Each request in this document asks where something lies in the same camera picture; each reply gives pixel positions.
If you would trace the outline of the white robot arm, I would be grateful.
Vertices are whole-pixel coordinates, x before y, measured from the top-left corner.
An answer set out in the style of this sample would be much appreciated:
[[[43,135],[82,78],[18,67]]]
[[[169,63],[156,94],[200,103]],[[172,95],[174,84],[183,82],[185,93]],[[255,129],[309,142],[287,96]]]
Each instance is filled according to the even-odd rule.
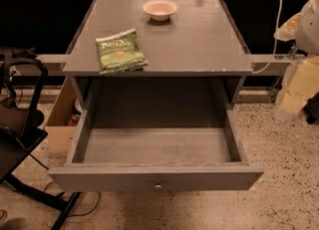
[[[275,116],[288,120],[319,93],[319,0],[308,0],[274,33],[274,38],[284,42],[295,40],[296,48],[306,54],[290,63],[276,99]]]

